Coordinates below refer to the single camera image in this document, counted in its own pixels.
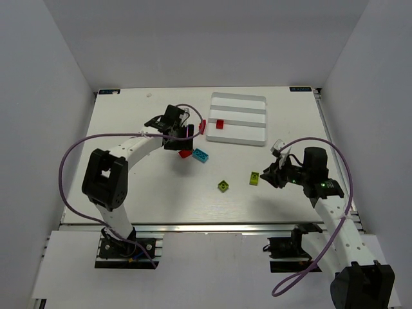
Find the red lego brick small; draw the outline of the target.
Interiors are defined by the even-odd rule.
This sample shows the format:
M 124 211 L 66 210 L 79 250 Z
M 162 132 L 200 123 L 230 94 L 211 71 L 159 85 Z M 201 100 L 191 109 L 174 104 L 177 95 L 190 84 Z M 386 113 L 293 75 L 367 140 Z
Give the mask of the red lego brick small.
M 217 119 L 217 121 L 216 121 L 216 129 L 223 129 L 223 126 L 224 126 L 224 121 L 223 121 L 223 120 L 220 120 L 220 119 Z

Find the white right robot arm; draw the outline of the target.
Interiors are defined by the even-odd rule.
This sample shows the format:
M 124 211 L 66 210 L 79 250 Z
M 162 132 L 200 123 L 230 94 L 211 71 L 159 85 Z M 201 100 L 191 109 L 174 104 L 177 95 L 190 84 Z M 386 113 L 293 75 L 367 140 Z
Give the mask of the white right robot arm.
M 339 183 L 329 177 L 328 156 L 320 147 L 307 147 L 303 162 L 294 165 L 290 151 L 271 149 L 276 161 L 261 179 L 275 188 L 288 183 L 303 188 L 327 233 L 314 223 L 292 231 L 292 247 L 308 254 L 312 263 L 331 279 L 330 294 L 336 308 L 389 308 L 395 274 L 371 253 L 350 213 Z

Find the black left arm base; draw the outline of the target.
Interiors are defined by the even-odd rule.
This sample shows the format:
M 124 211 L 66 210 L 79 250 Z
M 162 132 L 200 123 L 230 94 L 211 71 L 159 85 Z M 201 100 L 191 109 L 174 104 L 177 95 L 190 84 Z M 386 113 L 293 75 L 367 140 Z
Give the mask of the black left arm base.
M 146 258 L 142 249 L 137 245 L 138 243 L 154 258 L 156 238 L 139 238 L 136 236 L 136 230 L 133 229 L 127 239 L 132 241 L 132 243 L 117 239 L 106 229 L 102 229 L 98 257 L 102 259 Z

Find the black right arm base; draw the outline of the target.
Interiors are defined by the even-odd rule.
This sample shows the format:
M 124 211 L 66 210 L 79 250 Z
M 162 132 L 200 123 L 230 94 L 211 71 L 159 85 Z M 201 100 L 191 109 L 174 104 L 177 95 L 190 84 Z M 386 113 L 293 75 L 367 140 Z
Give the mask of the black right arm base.
M 322 233 L 323 230 L 314 223 L 296 225 L 288 237 L 269 238 L 269 244 L 263 247 L 263 252 L 269 252 L 272 259 L 280 258 L 310 258 L 302 248 L 303 235 L 311 232 Z

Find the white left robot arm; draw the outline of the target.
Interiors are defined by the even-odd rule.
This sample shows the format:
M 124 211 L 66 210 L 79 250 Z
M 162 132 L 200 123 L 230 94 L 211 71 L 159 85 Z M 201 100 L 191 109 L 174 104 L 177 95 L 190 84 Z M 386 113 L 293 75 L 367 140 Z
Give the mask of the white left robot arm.
M 191 150 L 194 129 L 194 125 L 182 121 L 169 125 L 150 120 L 137 137 L 108 150 L 92 151 L 81 189 L 98 209 L 111 237 L 131 239 L 135 234 L 124 207 L 130 169 L 160 148 Z

